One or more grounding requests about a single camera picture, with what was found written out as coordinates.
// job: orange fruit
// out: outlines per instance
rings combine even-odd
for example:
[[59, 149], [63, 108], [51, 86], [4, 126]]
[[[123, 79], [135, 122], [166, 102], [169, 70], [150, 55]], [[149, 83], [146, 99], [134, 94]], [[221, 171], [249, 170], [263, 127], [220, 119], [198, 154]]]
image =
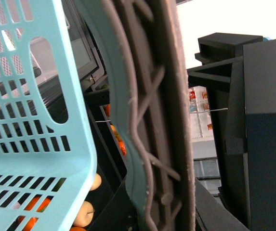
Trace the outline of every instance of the orange fruit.
[[126, 147], [123, 141], [119, 141], [118, 142], [119, 148], [122, 151], [123, 155], [126, 155], [127, 151], [126, 151]]
[[110, 117], [110, 104], [105, 107], [105, 114], [107, 115], [107, 117]]
[[[39, 196], [34, 197], [26, 206], [26, 208], [24, 210], [30, 211], [35, 204], [37, 203], [37, 201], [40, 199]], [[36, 212], [43, 212], [43, 210], [48, 206], [48, 204], [51, 202], [51, 200], [49, 198], [44, 199], [44, 201], [41, 203], [41, 205], [38, 207], [38, 209], [36, 210]], [[25, 216], [20, 216], [18, 218], [18, 223], [20, 224], [23, 219], [25, 218]], [[23, 231], [30, 231], [33, 226], [35, 225], [35, 223], [37, 222], [37, 218], [32, 217], [27, 224], [24, 226]]]
[[86, 231], [86, 230], [81, 227], [71, 227], [69, 231]]

